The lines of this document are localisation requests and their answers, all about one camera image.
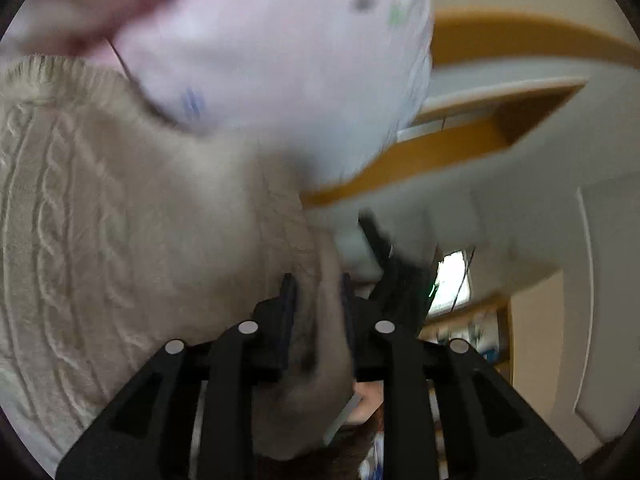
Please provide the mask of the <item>cream cable knit sweater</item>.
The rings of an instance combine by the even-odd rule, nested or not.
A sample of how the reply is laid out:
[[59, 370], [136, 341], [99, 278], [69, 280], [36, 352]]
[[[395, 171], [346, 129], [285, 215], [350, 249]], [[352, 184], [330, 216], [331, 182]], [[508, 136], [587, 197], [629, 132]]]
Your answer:
[[2, 70], [1, 406], [48, 474], [165, 341], [217, 338], [285, 274], [290, 365], [254, 402], [277, 460], [319, 446], [352, 394], [340, 262], [288, 166], [249, 133], [172, 128], [114, 70]]

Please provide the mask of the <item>wooden framed wardrobe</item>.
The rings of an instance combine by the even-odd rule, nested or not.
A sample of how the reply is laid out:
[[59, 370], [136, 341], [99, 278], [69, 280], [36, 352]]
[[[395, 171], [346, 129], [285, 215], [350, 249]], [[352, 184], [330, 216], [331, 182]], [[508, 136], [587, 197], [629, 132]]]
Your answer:
[[[638, 68], [639, 49], [630, 42], [590, 27], [539, 14], [483, 9], [454, 9], [436, 15], [432, 55], [436, 67], [499, 58], [578, 58]], [[396, 184], [420, 174], [444, 170], [503, 152], [556, 112], [583, 85], [561, 82], [548, 88], [518, 90], [505, 96], [473, 98], [419, 113], [414, 124], [449, 119], [486, 105], [491, 112], [460, 126], [399, 142], [345, 183], [306, 193], [307, 208], [319, 208]]]

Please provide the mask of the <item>pink floral pillow rear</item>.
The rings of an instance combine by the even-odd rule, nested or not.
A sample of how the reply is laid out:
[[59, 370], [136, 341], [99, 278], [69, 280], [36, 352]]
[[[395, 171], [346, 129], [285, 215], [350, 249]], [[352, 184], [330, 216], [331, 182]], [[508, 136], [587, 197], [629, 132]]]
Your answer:
[[433, 30], [432, 0], [168, 0], [114, 47], [166, 115], [250, 130], [316, 190], [353, 177], [416, 117]]

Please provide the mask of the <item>pink floral pillow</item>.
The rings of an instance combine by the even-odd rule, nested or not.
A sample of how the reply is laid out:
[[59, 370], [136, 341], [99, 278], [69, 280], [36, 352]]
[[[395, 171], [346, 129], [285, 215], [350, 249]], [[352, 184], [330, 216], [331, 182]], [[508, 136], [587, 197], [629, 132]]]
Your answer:
[[1, 59], [81, 55], [167, 0], [23, 0], [1, 36]]
[[114, 47], [166, 115], [250, 130], [316, 190], [353, 177], [416, 117], [433, 30], [432, 0], [168, 0]]

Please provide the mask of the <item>pink floral pillow front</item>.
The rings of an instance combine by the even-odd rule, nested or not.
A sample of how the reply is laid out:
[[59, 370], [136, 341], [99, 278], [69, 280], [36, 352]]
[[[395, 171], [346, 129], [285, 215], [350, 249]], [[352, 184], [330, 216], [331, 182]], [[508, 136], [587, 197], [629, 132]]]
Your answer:
[[167, 0], [23, 0], [1, 36], [1, 59], [81, 55]]

